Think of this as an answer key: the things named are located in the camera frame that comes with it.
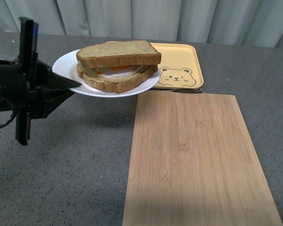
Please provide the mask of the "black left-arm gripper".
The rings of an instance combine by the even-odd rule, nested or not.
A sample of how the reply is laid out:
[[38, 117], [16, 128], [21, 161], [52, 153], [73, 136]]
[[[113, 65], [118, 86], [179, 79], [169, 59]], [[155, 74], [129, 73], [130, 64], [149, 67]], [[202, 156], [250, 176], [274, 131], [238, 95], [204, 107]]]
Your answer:
[[[21, 32], [19, 54], [16, 59], [0, 55], [0, 112], [12, 111], [11, 118], [0, 129], [16, 121], [16, 140], [26, 145], [30, 137], [31, 105], [37, 100], [36, 74], [38, 54], [36, 52], [39, 25], [28, 17], [20, 17]], [[72, 89], [82, 84], [50, 71], [47, 78], [49, 89]], [[46, 100], [46, 117], [74, 93], [59, 91]]]

